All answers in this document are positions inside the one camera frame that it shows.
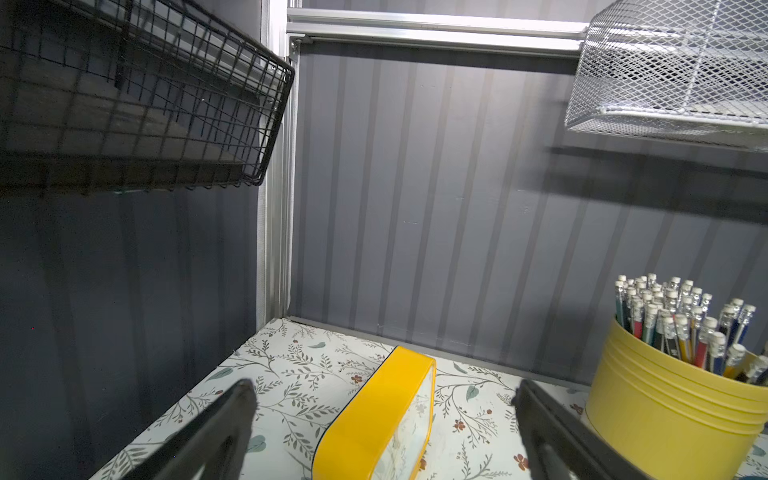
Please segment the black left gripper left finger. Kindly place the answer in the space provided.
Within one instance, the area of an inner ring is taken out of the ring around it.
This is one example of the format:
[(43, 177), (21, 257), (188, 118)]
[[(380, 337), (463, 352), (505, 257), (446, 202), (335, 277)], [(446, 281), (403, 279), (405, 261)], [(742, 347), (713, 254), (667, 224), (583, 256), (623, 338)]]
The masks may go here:
[(239, 478), (256, 409), (251, 380), (237, 381), (125, 477)]

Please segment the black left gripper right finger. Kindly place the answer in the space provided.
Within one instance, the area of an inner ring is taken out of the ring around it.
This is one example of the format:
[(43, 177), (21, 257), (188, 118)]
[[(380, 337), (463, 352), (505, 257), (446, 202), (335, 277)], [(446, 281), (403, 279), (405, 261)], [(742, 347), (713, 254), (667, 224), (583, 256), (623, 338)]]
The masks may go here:
[(536, 382), (521, 381), (513, 406), (532, 478), (613, 480), (647, 477)]

